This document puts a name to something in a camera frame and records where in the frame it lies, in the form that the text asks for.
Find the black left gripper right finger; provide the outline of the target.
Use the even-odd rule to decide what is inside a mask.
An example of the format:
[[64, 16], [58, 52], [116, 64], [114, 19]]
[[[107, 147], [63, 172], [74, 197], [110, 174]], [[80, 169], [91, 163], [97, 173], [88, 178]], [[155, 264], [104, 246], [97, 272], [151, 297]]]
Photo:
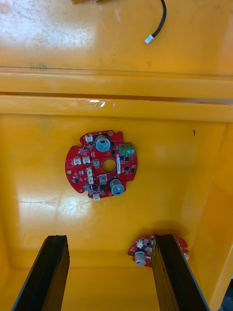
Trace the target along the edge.
[[154, 235], [151, 263], [161, 311], [209, 310], [173, 235]]

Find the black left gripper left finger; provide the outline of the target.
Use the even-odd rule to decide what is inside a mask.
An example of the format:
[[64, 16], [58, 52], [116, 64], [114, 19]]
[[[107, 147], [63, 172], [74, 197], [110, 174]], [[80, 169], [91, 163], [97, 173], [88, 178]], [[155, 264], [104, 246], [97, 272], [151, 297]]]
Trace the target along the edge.
[[60, 311], [70, 265], [67, 236], [48, 236], [12, 307], [13, 311]]

